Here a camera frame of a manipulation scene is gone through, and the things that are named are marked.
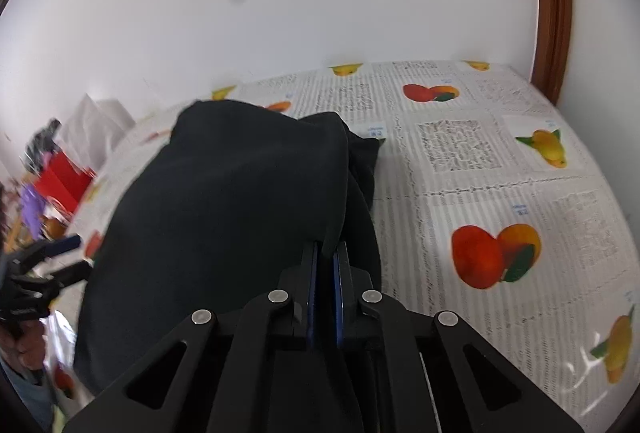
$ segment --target brown object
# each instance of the brown object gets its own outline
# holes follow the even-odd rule
[[[65,236],[66,225],[60,220],[55,218],[49,218],[44,221],[43,225],[44,234],[49,239],[60,239]]]
[[[538,42],[531,82],[558,102],[571,39],[574,0],[538,0]]]

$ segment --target black cloth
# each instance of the black cloth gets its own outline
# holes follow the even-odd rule
[[[199,308],[276,288],[303,244],[344,239],[380,288],[369,215],[379,143],[335,113],[196,102],[116,208],[84,293],[74,368],[94,394]]]

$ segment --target wall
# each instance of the wall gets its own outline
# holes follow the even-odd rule
[[[215,86],[341,62],[469,58],[528,76],[536,17],[537,0],[10,0],[0,155],[17,168],[34,130],[64,120],[84,91],[138,118]]]
[[[595,156],[640,243],[640,0],[575,0],[558,108]]]

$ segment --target green leaf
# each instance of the green leaf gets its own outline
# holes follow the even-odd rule
[[[450,101],[452,99],[455,99],[456,95],[453,94],[452,92],[444,92],[443,94],[440,94],[439,96],[437,96],[436,98],[434,98],[434,101]]]
[[[609,340],[605,339],[597,347],[593,347],[593,349],[591,349],[589,353],[593,357],[595,357],[596,359],[603,358],[605,355],[607,355],[607,344],[608,344],[608,342],[609,342]]]
[[[525,245],[516,254],[511,267],[504,273],[502,280],[513,283],[523,277],[531,268],[535,254],[536,248],[531,243]]]
[[[533,138],[532,137],[516,137],[516,140],[520,141],[523,144],[526,144],[527,146],[530,146],[533,148]]]

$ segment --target triangular cutout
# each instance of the triangular cutout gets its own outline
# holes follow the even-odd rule
[[[520,390],[473,345],[463,347],[482,399],[489,411],[520,400]]]
[[[126,390],[127,397],[151,409],[162,408],[186,350],[187,345],[182,341],[167,350],[138,378],[131,381]]]

